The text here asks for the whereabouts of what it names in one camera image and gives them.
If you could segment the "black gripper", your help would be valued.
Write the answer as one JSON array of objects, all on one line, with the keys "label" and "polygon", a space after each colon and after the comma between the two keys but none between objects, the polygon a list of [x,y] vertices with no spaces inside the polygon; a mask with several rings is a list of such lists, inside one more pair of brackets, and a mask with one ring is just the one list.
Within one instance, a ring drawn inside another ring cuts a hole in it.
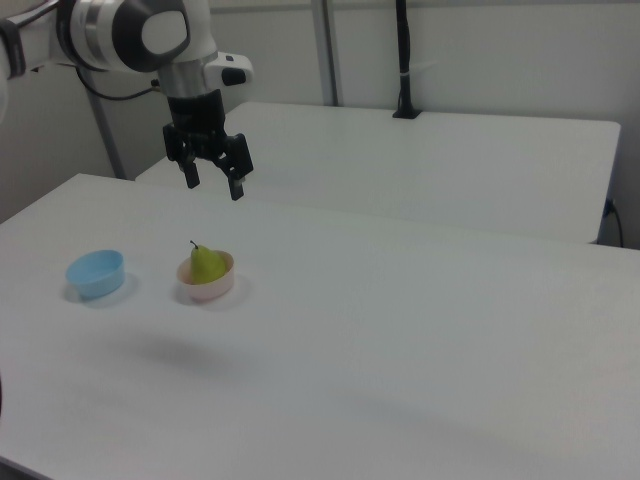
[{"label": "black gripper", "polygon": [[220,90],[196,98],[168,98],[172,122],[163,127],[167,157],[184,174],[187,187],[200,184],[196,159],[212,162],[226,176],[231,199],[244,196],[242,183],[254,167],[243,134],[228,135]]}]

